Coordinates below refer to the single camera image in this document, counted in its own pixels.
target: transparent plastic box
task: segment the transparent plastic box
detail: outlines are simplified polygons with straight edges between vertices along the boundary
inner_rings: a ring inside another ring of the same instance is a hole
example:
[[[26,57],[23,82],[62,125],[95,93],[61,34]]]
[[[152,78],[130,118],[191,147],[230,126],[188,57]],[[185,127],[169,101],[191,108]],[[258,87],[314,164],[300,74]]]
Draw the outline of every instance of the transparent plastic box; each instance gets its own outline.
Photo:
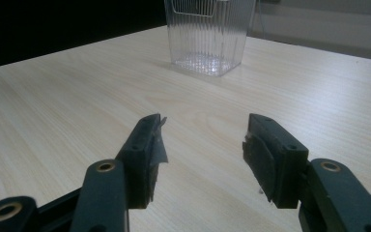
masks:
[[[255,0],[164,0],[171,62],[221,76],[243,58]]]

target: wooden table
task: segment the wooden table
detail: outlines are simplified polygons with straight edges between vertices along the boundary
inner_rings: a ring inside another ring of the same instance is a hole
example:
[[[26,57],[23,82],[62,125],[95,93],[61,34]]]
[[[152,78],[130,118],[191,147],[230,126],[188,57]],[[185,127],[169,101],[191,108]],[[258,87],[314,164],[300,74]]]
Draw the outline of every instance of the wooden table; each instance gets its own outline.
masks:
[[[0,67],[0,199],[39,206],[114,158],[137,121],[161,113],[169,163],[131,231],[300,231],[243,161],[248,114],[275,119],[371,192],[371,60],[248,38],[223,77],[170,66],[160,27]]]

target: screw hole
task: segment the screw hole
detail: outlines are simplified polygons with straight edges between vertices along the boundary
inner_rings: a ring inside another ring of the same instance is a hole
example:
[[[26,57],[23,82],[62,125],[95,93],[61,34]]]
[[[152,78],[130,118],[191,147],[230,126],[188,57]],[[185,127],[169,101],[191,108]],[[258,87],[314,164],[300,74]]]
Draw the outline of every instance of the screw hole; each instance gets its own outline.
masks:
[[[331,171],[331,172],[339,172],[340,171],[340,167],[333,162],[323,161],[323,162],[321,162],[321,166],[327,171]]]
[[[19,202],[11,202],[0,206],[0,221],[12,218],[17,215],[22,209],[22,205]]]
[[[98,165],[98,172],[108,172],[114,168],[113,162],[104,162]]]
[[[288,148],[291,150],[297,150],[297,146],[295,145],[288,145]]]

